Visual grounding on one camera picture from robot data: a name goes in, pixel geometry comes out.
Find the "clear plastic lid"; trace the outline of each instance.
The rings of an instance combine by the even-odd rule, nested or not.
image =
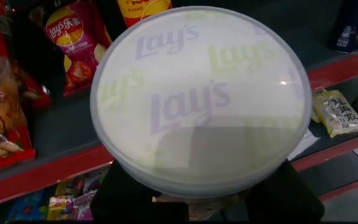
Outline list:
[[[311,90],[299,59],[263,24],[182,7],[114,41],[93,80],[91,113],[136,179],[207,197],[249,187],[287,158],[307,129]]]

